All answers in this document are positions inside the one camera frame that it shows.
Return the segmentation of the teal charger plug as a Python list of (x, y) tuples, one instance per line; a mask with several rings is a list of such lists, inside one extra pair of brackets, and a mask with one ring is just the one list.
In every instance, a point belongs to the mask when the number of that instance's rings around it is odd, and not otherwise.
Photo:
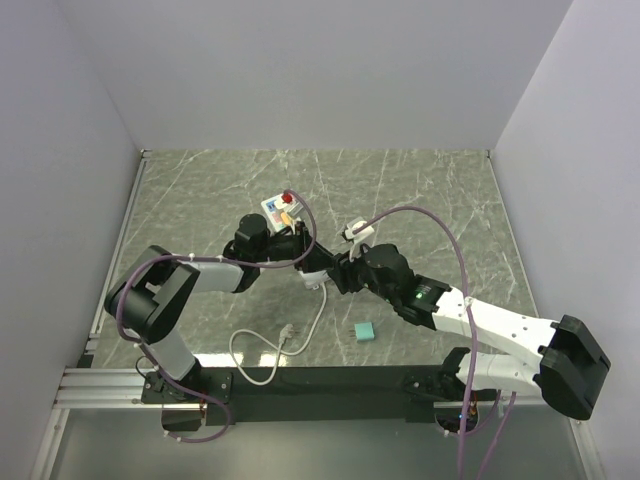
[(355, 323), (350, 330), (351, 337), (358, 343), (374, 341), (374, 325), (371, 322)]

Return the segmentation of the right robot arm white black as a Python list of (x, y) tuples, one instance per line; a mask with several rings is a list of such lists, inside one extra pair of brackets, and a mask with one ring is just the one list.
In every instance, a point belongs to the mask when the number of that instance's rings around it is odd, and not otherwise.
[(364, 246), (356, 258), (335, 256), (330, 276), (341, 293), (367, 289), (412, 325), (494, 348), (446, 357), (438, 378), (447, 397), (460, 399), (472, 388), (511, 391), (539, 396), (569, 418), (591, 418), (611, 362), (582, 320), (536, 318), (466, 297), (415, 273), (392, 244)]

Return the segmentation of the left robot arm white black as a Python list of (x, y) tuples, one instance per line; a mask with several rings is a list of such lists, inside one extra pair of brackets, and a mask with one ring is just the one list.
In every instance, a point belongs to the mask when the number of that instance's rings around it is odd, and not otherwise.
[(201, 379), (201, 364), (176, 328), (190, 295), (244, 292), (263, 269), (279, 262), (304, 274), (328, 272), (334, 255), (313, 241), (302, 221), (273, 234), (263, 216), (248, 214), (223, 254), (211, 262), (191, 261), (157, 245), (148, 247), (108, 292), (104, 309), (167, 373), (166, 392), (186, 402), (199, 392)]

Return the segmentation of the white power strip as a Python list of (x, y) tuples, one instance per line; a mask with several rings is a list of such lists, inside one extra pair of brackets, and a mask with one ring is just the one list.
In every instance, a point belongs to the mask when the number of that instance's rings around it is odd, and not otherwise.
[[(285, 225), (281, 221), (281, 217), (280, 217), (282, 213), (282, 211), (280, 210), (281, 194), (277, 194), (261, 202), (263, 213), (267, 218), (269, 229), (272, 234), (283, 233), (287, 227), (289, 227), (290, 229), (293, 229), (295, 222), (301, 219), (301, 214), (300, 214), (296, 218), (291, 217), (293, 220), (292, 225)], [(320, 271), (315, 273), (302, 273), (299, 270), (298, 273), (302, 278), (305, 284), (305, 287), (307, 289), (316, 290), (322, 284), (324, 284), (326, 281), (329, 280), (329, 276), (325, 271)]]

